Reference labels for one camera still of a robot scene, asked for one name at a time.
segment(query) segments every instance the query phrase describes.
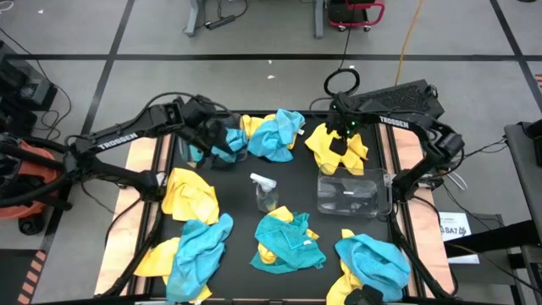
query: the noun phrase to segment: yellow cloth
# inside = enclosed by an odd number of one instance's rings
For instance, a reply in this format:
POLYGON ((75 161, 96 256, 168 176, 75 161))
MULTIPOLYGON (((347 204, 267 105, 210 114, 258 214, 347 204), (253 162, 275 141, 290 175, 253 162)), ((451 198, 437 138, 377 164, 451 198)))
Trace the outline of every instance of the yellow cloth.
MULTIPOLYGON (((290 223, 294 220, 294 214, 292 214, 286 206, 277 208, 274 211, 269 212, 268 215, 274 216, 286 223, 290 223)), ((318 234, 312 232, 310 229, 307 229, 307 235, 315 241, 320 238, 318 234)), ((257 251, 260 253, 260 258, 262 259, 263 263, 274 263, 277 260, 277 256, 264 247, 261 243, 257 245, 257 251)))
MULTIPOLYGON (((139 266, 137 266, 134 275, 145 277, 162 276, 163 282, 167 285, 175 254, 179 248, 179 242, 180 238, 175 237, 147 251, 139 266)), ((203 301, 210 297, 211 294, 209 287, 205 285, 197 299, 191 302, 203 301)))
POLYGON ((322 172, 332 175, 339 163, 343 163, 352 175, 363 175, 362 159, 367 160, 368 148, 363 145, 362 137, 356 134, 346 141, 348 149, 344 156, 329 149, 333 139, 340 139, 340 136, 334 130, 328 134, 325 124, 321 124, 305 141, 305 145, 314 152, 314 159, 322 172))
MULTIPOLYGON (((354 236, 354 232, 348 229, 343 229, 340 233, 342 238, 354 236)), ((345 303, 346 297, 348 297, 348 295, 351 294, 355 289, 362 289, 362 283, 348 269, 342 259, 340 260, 340 268, 345 274, 341 276, 329 289, 328 296, 325 297, 326 305, 342 305, 345 303)))
MULTIPOLYGON (((254 135, 254 132, 260 127, 263 122, 269 121, 271 119, 274 119, 276 117, 276 114, 268 114, 265 116, 265 118, 258 118, 258 117, 251 117, 248 114, 245 114, 241 117, 241 126, 239 126, 242 130, 245 131, 246 138, 250 139, 252 135, 254 135)), ((294 145, 296 144, 296 138, 297 133, 294 134, 294 141, 288 146, 288 149, 293 149, 294 145)))
POLYGON ((218 200, 214 187, 188 169, 171 171, 162 210, 178 221, 198 219, 207 225, 218 222, 218 200))

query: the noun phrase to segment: blue cloth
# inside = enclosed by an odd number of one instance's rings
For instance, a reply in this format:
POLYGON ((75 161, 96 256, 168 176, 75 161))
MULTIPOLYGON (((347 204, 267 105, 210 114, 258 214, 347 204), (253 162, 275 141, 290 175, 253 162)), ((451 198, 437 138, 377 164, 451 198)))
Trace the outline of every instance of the blue cloth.
POLYGON ((289 224, 274 216, 263 217, 254 236, 277 256, 277 260, 274 263, 263 263, 259 252, 256 252, 251 265, 272 274, 312 266, 322 268, 325 256, 318 249, 316 241, 307 235, 308 216, 307 213, 294 213, 294 220, 289 224))
POLYGON ((166 288, 168 301, 189 302, 197 298, 219 267, 225 250, 224 240, 233 225, 234 220, 226 213, 212 226, 199 220, 186 222, 166 288))
POLYGON ((275 119, 263 122, 256 129, 248 142, 248 151, 274 162, 291 161, 294 157, 288 146, 303 123, 305 118, 300 113, 279 109, 275 119))
POLYGON ((410 265, 395 245, 361 234, 337 241, 335 250, 363 284, 384 294, 385 302, 402 299, 410 265))
MULTIPOLYGON (((243 147, 246 146, 248 139, 246 138, 245 131, 243 130, 234 129, 234 128, 226 128, 226 130, 227 130, 226 142, 228 143, 228 145, 230 146, 234 154, 230 155, 227 152, 217 147, 212 147, 211 153, 213 155, 219 156, 225 162, 235 163, 237 159, 237 152, 239 152, 243 147)), ((193 147, 192 145, 190 145, 190 152, 194 161, 200 162, 200 160, 203 159, 203 153, 197 148, 193 147)))

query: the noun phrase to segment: wooden table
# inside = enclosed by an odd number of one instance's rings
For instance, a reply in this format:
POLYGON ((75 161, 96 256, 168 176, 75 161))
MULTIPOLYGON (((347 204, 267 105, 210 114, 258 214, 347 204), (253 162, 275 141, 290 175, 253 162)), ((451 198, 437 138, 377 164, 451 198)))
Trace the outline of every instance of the wooden table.
MULTIPOLYGON (((393 172, 391 167, 391 152, 385 128, 381 126, 381 135, 384 146, 384 155, 388 171, 393 172)), ((409 169, 413 167, 421 158, 422 150, 419 146, 418 138, 410 131, 394 129, 395 143, 399 154, 401 167, 409 169)), ((133 141, 130 147, 130 153, 126 161, 126 168, 135 171, 150 169, 152 157, 155 149, 155 140, 139 139, 133 141)), ((160 158, 159 170, 165 168, 166 154, 169 140, 165 139, 160 158)), ((433 202, 433 196, 430 190, 420 189, 416 195, 433 202)), ((133 203, 138 197, 135 190, 121 190, 115 208, 115 215, 122 212, 127 206, 133 203)), ((412 228, 414 231, 418 256, 425 266, 431 272, 431 275, 448 291, 453 291, 453 281, 451 279, 450 267, 445 255, 444 243, 440 234, 440 227, 437 215, 434 210, 422 202, 411 200, 409 202, 412 228)), ((95 293, 106 291, 123 272, 128 262, 134 255, 136 247, 137 234, 141 222, 143 204, 140 204, 129 211, 111 230, 108 244, 103 255, 102 268, 97 279, 95 293)), ((136 292, 143 292, 142 280, 136 285, 136 292)), ((412 296, 416 296, 416 288, 411 280, 409 291, 412 296)))

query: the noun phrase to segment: chair wheel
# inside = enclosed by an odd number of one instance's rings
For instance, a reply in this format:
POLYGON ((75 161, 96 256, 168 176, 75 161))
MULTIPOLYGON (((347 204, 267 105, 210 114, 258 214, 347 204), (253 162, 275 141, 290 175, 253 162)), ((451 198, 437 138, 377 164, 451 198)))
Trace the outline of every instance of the chair wheel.
POLYGON ((19 231, 27 236, 40 233, 44 226, 43 215, 40 213, 19 219, 19 231))

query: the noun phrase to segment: white sticker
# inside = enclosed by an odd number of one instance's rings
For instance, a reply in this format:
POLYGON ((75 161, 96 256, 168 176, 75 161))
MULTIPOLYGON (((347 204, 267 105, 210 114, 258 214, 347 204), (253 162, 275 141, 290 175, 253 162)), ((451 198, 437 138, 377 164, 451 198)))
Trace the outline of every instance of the white sticker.
MULTIPOLYGON (((440 233, 442 240, 452 239, 471 235, 471 228, 468 226, 467 215, 465 213, 439 212, 440 233)), ((448 258, 448 263, 480 263, 478 255, 466 255, 458 258, 448 258)))

